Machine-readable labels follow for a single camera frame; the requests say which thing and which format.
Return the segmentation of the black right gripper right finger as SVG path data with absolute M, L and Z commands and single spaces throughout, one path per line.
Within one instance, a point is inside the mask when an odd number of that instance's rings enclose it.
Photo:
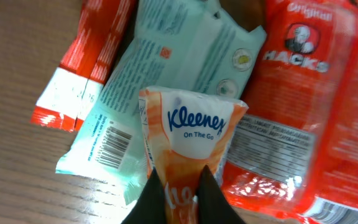
M 196 195 L 199 224 L 246 224 L 227 202 L 207 165 L 201 171 Z

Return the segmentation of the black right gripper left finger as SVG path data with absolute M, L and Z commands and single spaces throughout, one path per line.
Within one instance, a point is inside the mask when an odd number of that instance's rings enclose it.
M 166 224 L 165 194 L 154 169 L 134 208 L 122 224 Z

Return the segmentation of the orange Kleenex tissue pack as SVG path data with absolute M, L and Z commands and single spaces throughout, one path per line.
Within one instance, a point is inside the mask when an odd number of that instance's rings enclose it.
M 144 143 L 162 182 L 168 223 L 196 223 L 194 200 L 208 166 L 220 178 L 235 128 L 248 110 L 241 100 L 149 86 L 139 93 Z

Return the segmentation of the red snack bag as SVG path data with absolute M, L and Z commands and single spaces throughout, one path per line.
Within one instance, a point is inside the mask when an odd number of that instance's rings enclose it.
M 300 223 L 358 223 L 358 1 L 266 1 L 222 190 Z

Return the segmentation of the red packet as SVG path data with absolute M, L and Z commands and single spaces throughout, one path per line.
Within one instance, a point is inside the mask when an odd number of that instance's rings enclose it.
M 77 131 L 108 81 L 135 0 L 85 0 L 74 41 L 38 98 L 31 122 Z

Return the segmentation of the white small packet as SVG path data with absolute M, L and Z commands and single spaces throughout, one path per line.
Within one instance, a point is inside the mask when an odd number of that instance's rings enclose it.
M 240 27 L 217 1 L 141 0 L 134 39 L 56 173 L 104 180 L 136 200 L 152 166 L 141 89 L 158 85 L 239 98 L 266 38 Z

